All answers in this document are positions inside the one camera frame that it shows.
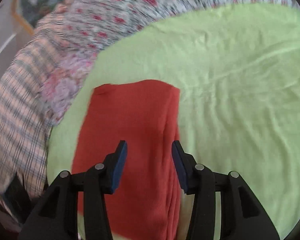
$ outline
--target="light green fabric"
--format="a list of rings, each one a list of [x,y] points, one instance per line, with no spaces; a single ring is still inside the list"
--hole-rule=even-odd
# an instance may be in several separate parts
[[[283,239],[300,218],[300,11],[269,4],[196,11],[101,52],[52,131],[50,183],[71,169],[92,89],[144,79],[180,88],[184,150],[215,172],[238,171]],[[178,239],[191,208],[183,196]]]

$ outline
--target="plaid fabric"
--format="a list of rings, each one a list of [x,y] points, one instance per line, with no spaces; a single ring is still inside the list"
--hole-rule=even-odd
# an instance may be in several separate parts
[[[43,192],[46,180],[49,113],[36,99],[69,43],[63,20],[73,0],[65,0],[37,24],[32,40],[15,56],[0,80],[0,194],[18,175],[30,198]],[[0,196],[0,203],[11,214]]]

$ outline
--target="fabric fold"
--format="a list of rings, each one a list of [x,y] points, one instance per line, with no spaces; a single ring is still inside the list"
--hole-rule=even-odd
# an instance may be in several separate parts
[[[86,171],[114,152],[128,156],[119,188],[106,195],[110,227],[133,240],[175,239],[180,186],[171,157],[178,139],[179,89],[156,80],[95,88],[81,127],[72,173]],[[78,210],[83,212],[79,196]]]

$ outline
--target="orange towel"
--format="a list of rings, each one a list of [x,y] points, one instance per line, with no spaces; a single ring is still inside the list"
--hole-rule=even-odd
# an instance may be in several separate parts
[[[111,230],[132,240],[173,240],[180,185],[171,156],[178,140],[179,90],[156,80],[95,88],[81,127],[72,173],[86,171],[128,143],[119,188],[105,195]],[[78,210],[83,213],[83,196]]]

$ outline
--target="white wall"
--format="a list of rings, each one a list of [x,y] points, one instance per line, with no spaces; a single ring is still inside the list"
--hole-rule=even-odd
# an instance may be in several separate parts
[[[12,1],[2,0],[0,3],[0,78],[18,50],[31,39],[31,35],[12,17]]]

